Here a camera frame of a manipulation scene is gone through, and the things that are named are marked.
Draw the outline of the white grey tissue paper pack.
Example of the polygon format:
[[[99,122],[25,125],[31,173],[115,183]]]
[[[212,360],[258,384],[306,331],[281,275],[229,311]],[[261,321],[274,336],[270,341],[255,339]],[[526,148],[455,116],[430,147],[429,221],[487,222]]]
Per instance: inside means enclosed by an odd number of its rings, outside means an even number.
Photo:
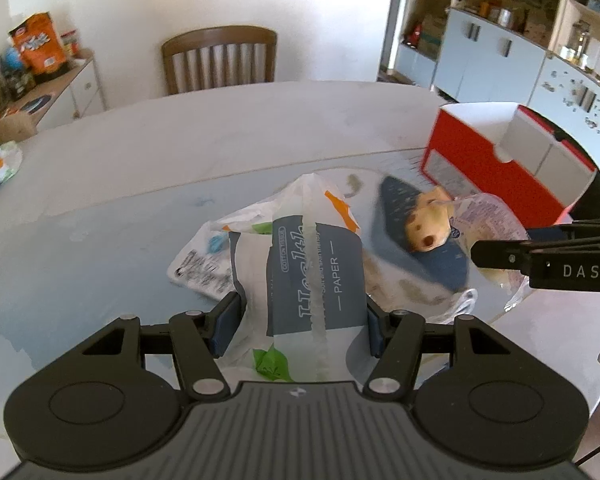
[[[238,379],[366,381],[361,228],[339,188],[304,174],[224,226],[246,310],[222,367]]]

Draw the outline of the white printed plastic bag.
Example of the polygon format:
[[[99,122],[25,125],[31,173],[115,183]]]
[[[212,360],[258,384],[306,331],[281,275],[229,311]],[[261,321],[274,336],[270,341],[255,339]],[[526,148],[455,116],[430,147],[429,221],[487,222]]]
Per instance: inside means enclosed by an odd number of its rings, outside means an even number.
[[[166,270],[169,280],[214,300],[234,292],[230,238],[206,222]]]

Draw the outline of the red white cardboard box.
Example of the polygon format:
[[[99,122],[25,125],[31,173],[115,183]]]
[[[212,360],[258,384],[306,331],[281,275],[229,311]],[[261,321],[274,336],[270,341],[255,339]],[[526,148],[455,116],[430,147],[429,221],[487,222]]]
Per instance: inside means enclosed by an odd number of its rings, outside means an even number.
[[[422,173],[453,197],[498,196],[523,226],[544,228],[565,218],[597,168],[530,108],[478,102],[440,108]]]

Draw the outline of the white sideboard cabinet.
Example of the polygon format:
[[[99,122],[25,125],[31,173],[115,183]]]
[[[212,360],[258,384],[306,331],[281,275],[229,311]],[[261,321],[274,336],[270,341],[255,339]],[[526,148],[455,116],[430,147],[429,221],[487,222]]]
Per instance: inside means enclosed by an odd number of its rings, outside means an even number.
[[[0,144],[22,142],[107,109],[92,49],[71,59],[67,73],[39,84],[0,117]]]

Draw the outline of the brown wooden chair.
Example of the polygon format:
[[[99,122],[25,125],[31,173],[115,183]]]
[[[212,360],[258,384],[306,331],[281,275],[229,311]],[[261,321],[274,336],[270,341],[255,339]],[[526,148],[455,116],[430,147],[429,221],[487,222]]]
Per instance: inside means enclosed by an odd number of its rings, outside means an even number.
[[[161,46],[166,92],[174,94],[275,79],[277,32],[227,25],[183,32]]]

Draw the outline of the red lidded jar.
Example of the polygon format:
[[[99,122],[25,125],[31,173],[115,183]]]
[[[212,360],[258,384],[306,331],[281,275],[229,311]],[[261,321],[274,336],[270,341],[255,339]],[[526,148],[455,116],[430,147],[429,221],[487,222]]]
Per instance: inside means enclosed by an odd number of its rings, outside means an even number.
[[[76,29],[68,30],[60,35],[62,45],[67,54],[72,58],[77,58],[81,52],[80,38]]]

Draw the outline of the orange snack bag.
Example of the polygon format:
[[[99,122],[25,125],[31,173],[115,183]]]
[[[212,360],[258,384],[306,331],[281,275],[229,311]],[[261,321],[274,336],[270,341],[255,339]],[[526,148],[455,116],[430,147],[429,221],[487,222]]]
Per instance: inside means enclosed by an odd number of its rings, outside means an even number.
[[[68,58],[50,14],[35,13],[9,32],[21,61],[38,78],[57,77],[68,70]]]

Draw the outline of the white grey wall cabinet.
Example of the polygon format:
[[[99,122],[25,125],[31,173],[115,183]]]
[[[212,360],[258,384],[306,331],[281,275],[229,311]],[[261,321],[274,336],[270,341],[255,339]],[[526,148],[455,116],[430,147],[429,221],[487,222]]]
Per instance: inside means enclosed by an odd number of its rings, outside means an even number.
[[[600,0],[391,0],[380,72],[600,137]]]

